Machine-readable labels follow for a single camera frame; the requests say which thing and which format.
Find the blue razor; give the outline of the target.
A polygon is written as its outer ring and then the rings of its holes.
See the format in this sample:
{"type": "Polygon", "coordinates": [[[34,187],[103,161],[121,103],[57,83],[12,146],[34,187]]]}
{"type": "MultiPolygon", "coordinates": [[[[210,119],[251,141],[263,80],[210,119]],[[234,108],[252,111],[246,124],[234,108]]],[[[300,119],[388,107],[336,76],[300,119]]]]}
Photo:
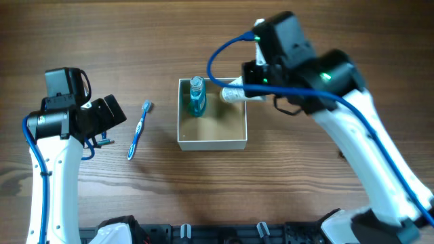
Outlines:
{"type": "Polygon", "coordinates": [[[93,148],[102,148],[105,145],[113,144],[115,141],[107,138],[107,132],[104,131],[101,133],[101,139],[97,140],[95,137],[90,139],[91,145],[93,148]]]}

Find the white cream tube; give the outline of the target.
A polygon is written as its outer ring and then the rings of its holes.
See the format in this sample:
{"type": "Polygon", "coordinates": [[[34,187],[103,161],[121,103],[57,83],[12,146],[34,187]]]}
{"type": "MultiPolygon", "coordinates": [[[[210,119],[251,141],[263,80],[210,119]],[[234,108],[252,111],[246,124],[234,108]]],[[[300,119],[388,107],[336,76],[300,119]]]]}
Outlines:
{"type": "Polygon", "coordinates": [[[267,100],[266,96],[254,96],[247,97],[243,89],[235,89],[223,87],[220,91],[220,98],[223,102],[226,103],[236,103],[236,102],[248,102],[248,101],[256,101],[256,102],[265,102],[267,100]]]}

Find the blue white toothbrush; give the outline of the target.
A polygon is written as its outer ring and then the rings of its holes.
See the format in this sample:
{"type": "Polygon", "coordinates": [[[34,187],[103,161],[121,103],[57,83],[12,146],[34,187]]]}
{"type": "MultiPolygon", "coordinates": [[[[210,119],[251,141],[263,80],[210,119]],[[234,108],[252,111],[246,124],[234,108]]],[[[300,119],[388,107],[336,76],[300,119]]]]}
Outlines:
{"type": "Polygon", "coordinates": [[[127,154],[128,161],[131,161],[135,155],[137,144],[138,144],[138,141],[140,139],[140,136],[141,136],[143,128],[144,128],[144,121],[146,119],[146,114],[150,111],[152,105],[153,105],[152,102],[149,100],[146,100],[144,102],[144,104],[142,105],[142,115],[141,115],[140,120],[138,121],[138,124],[136,126],[136,131],[134,134],[134,138],[133,138],[132,143],[130,145],[130,148],[128,150],[128,154],[127,154]]]}

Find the blue mouthwash bottle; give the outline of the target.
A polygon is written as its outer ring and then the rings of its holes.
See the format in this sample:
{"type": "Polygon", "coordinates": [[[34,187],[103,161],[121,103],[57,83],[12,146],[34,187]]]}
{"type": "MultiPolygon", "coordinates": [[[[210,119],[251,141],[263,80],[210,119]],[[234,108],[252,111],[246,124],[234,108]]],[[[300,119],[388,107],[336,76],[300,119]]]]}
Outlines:
{"type": "Polygon", "coordinates": [[[190,80],[189,110],[194,117],[201,117],[206,109],[206,91],[203,77],[194,76],[190,80]]]}

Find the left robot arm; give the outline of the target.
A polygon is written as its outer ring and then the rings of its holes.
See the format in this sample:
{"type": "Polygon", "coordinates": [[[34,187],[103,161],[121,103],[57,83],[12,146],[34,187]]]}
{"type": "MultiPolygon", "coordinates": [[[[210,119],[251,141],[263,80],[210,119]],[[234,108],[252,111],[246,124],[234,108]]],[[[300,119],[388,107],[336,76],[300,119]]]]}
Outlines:
{"type": "Polygon", "coordinates": [[[95,137],[123,123],[126,116],[113,95],[92,100],[84,70],[45,72],[47,96],[22,121],[33,167],[27,243],[80,243],[78,174],[84,148],[95,137]]]}

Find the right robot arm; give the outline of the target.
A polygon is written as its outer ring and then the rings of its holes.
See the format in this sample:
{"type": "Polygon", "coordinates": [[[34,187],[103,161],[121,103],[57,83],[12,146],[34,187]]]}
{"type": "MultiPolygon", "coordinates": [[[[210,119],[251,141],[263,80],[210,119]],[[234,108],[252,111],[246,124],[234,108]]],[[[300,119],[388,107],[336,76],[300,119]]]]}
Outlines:
{"type": "Polygon", "coordinates": [[[243,36],[256,59],[243,65],[247,96],[275,95],[310,116],[339,147],[369,203],[319,222],[328,243],[411,243],[433,224],[433,193],[388,135],[366,83],[339,49],[318,55],[289,11],[258,20],[243,36]]]}

